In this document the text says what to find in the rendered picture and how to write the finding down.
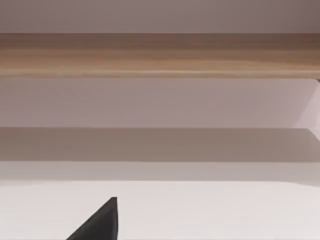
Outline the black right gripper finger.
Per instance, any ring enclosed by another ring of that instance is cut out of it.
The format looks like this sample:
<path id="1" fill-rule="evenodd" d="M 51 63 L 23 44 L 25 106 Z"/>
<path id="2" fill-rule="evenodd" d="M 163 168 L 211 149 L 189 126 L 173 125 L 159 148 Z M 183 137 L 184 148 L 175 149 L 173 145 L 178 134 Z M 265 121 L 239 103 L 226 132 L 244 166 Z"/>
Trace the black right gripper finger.
<path id="1" fill-rule="evenodd" d="M 118 240 L 118 199 L 111 197 L 66 240 Z"/>

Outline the wooden shelf board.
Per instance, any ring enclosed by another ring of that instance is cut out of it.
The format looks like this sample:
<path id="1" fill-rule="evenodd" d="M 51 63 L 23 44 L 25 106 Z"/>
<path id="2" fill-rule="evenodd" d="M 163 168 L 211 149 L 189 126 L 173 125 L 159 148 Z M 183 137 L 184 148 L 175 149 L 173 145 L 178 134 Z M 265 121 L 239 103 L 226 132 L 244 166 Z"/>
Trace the wooden shelf board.
<path id="1" fill-rule="evenodd" d="M 320 33 L 0 33 L 0 77 L 320 80 Z"/>

